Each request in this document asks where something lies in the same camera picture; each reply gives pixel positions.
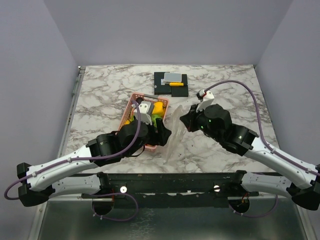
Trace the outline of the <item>pink perforated plastic basket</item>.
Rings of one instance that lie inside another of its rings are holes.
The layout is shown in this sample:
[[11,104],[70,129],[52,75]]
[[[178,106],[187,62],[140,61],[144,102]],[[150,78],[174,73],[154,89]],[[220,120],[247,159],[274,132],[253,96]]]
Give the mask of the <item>pink perforated plastic basket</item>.
[[[149,95],[149,94],[145,94],[145,93],[134,92],[131,94],[129,101],[126,105],[126,108],[124,109],[124,113],[122,115],[122,119],[121,119],[121,122],[120,122],[120,125],[118,128],[119,130],[122,127],[126,126],[126,125],[124,125],[126,120],[130,120],[130,124],[129,124],[130,126],[133,124],[136,125],[137,121],[140,121],[140,129],[139,130],[140,131],[146,130],[145,127],[142,125],[143,122],[140,119],[139,104],[142,101],[148,101],[148,102],[152,102],[152,103],[163,102],[163,105],[165,107],[165,113],[162,118],[162,121],[165,126],[165,120],[166,120],[167,111],[168,111],[169,103],[170,103],[169,99],[165,98],[165,97],[161,97],[161,96],[155,96],[155,95]],[[148,151],[155,151],[158,146],[145,145],[145,148]]]

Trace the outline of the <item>clear polka dot zip bag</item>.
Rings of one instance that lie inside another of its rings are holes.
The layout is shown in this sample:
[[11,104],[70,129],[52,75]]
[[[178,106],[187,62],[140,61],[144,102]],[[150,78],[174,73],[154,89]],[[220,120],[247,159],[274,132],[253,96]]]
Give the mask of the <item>clear polka dot zip bag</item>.
[[171,129],[171,135],[163,148],[163,163],[165,165],[179,159],[185,153],[183,140],[187,128],[180,120],[180,117],[186,113],[186,109],[180,104],[169,117],[167,126]]

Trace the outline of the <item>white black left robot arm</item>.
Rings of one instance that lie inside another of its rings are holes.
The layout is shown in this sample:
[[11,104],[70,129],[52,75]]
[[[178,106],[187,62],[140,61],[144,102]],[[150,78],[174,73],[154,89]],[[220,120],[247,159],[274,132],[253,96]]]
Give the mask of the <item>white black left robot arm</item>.
[[110,184],[99,174],[85,175],[83,171],[135,157],[146,145],[165,146],[171,134],[161,119],[156,124],[134,120],[55,160],[39,165],[20,163],[17,176],[22,185],[18,187],[18,199],[25,207],[33,207],[62,195],[106,197],[111,192]]

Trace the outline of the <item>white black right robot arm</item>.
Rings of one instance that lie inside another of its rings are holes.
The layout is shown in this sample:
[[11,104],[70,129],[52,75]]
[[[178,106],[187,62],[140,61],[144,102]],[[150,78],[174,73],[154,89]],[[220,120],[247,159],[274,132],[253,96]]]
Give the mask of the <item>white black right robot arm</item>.
[[320,206],[320,168],[298,159],[268,142],[255,131],[232,122],[229,111],[218,104],[198,110],[191,106],[179,119],[188,132],[202,131],[226,151],[245,156],[278,173],[260,176],[246,172],[230,182],[229,189],[240,196],[244,192],[265,192],[281,195],[298,206],[316,211]]

